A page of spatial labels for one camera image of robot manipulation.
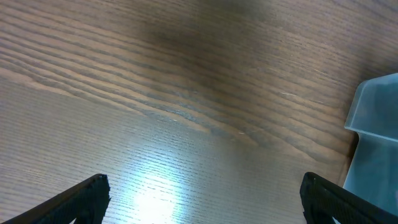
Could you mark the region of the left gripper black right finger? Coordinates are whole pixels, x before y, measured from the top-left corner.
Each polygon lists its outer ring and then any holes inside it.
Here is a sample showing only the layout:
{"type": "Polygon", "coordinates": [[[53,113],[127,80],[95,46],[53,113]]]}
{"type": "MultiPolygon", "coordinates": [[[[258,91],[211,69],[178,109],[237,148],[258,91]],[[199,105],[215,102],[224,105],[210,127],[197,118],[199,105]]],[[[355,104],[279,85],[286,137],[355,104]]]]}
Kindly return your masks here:
{"type": "Polygon", "coordinates": [[[397,216],[313,172],[304,174],[300,198],[307,224],[397,224],[397,216]]]}

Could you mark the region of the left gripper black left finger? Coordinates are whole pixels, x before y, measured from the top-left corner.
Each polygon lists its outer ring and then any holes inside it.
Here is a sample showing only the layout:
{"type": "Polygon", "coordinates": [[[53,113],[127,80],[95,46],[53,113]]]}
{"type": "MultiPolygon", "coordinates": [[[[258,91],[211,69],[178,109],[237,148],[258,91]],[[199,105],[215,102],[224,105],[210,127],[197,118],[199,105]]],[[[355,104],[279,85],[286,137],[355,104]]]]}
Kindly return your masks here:
{"type": "Polygon", "coordinates": [[[108,176],[95,174],[3,224],[101,224],[109,191],[108,176]]]}

